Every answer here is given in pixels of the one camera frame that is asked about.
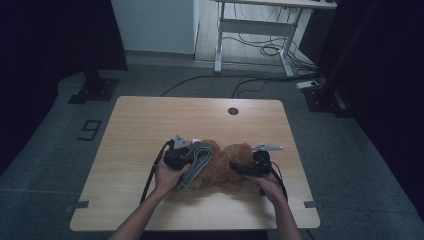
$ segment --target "white wall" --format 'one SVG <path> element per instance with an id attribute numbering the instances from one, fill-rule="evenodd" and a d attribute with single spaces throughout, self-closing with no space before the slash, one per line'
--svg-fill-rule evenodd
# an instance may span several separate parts
<path id="1" fill-rule="evenodd" d="M 112 0 L 125 50 L 193 54 L 199 0 Z"/>

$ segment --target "teddy bear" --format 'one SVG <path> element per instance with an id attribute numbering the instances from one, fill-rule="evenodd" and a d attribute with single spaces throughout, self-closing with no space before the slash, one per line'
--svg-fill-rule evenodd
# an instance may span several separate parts
<path id="1" fill-rule="evenodd" d="M 229 161 L 243 165 L 252 165 L 252 147 L 246 143 L 233 144 L 223 150 L 213 140 L 203 140 L 212 149 L 209 163 L 197 175 L 190 185 L 192 189 L 219 187 L 224 191 L 237 192 L 243 188 L 245 178 L 230 168 Z"/>

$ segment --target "table leg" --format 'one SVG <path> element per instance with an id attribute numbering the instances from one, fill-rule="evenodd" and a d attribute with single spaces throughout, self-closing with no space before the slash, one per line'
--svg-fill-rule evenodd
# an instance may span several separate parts
<path id="1" fill-rule="evenodd" d="M 294 34 L 296 33 L 296 29 L 297 29 L 297 26 L 298 26 L 298 23 L 299 23 L 300 15 L 302 14 L 302 10 L 303 10 L 303 8 L 298 8 L 296 18 L 293 21 L 292 26 L 290 28 L 290 33 L 289 33 L 288 39 L 287 39 L 286 43 L 284 44 L 283 51 L 280 52 L 280 58 L 281 58 L 281 61 L 283 62 L 283 67 L 284 67 L 284 70 L 286 71 L 286 75 L 288 77 L 294 76 L 293 71 L 292 71 L 291 66 L 290 66 L 291 61 L 288 57 L 288 52 L 290 50 L 290 45 L 293 41 Z"/>
<path id="2" fill-rule="evenodd" d="M 221 64 L 222 64 L 222 22 L 224 21 L 224 12 L 225 12 L 225 3 L 221 5 L 221 16 L 219 18 L 219 27 L 218 27 L 218 45 L 216 46 L 215 53 L 215 73 L 221 73 Z"/>

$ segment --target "desk frame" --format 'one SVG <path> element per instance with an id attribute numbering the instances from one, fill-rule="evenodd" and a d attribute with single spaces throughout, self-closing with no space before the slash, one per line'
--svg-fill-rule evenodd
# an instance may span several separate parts
<path id="1" fill-rule="evenodd" d="M 218 45 L 216 47 L 215 54 L 215 73 L 221 73 L 222 71 L 222 35 L 224 32 L 228 33 L 244 33 L 244 34 L 255 34 L 255 35 L 268 35 L 268 36 L 278 36 L 278 37 L 287 37 L 285 41 L 283 50 L 280 51 L 280 59 L 283 64 L 284 70 L 288 77 L 294 77 L 292 68 L 290 66 L 290 59 L 288 57 L 288 52 L 290 50 L 291 43 L 293 41 L 294 34 L 299 23 L 300 16 L 302 14 L 303 8 L 335 8 L 335 3 L 326 4 L 314 4 L 314 1 L 310 0 L 309 2 L 299 1 L 296 3 L 293 1 L 236 1 L 236 0 L 216 0 L 216 2 L 221 2 L 221 15 L 219 19 L 219 28 L 218 28 Z M 241 4 L 257 4 L 257 5 L 274 5 L 274 6 L 289 6 L 297 7 L 298 11 L 296 13 L 295 19 L 291 23 L 274 23 L 274 22 L 263 22 L 263 21 L 252 21 L 252 20 L 239 20 L 239 19 L 225 19 L 225 3 L 241 3 Z"/>

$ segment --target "wooden table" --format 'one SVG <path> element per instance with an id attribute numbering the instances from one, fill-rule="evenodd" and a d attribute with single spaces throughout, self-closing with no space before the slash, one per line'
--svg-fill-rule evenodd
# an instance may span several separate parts
<path id="1" fill-rule="evenodd" d="M 218 28 L 218 45 L 215 53 L 215 67 L 216 73 L 221 72 L 222 65 L 222 35 L 224 32 L 228 33 L 244 33 L 244 34 L 255 34 L 255 35 L 267 35 L 267 36 L 279 36 L 286 37 L 287 41 L 280 52 L 279 56 L 283 64 L 284 70 L 288 77 L 293 77 L 293 71 L 290 66 L 290 59 L 288 52 L 290 50 L 291 42 L 293 41 L 294 34 L 296 33 L 297 25 L 299 23 L 300 15 L 304 8 L 311 9 L 335 9 L 337 4 L 333 1 L 327 3 L 324 0 L 313 1 L 313 0 L 214 0 L 221 4 L 221 15 L 219 19 Z M 241 19 L 225 19 L 225 3 L 242 3 L 242 4 L 255 4 L 255 5 L 272 5 L 281 7 L 296 7 L 298 11 L 295 19 L 291 23 L 280 23 L 280 22 L 264 22 L 264 21 L 252 21 L 252 20 L 241 20 Z"/>
<path id="2" fill-rule="evenodd" d="M 229 108 L 237 108 L 230 115 Z M 317 228 L 315 208 L 281 102 L 276 100 L 120 97 L 75 210 L 74 231 L 115 230 L 137 207 L 160 148 L 180 134 L 213 139 L 221 148 L 235 143 L 283 146 L 271 159 L 281 169 L 289 204 L 299 228 Z M 218 188 L 171 192 L 146 230 L 227 230 L 275 228 L 272 205 L 255 184 L 225 194 Z"/>

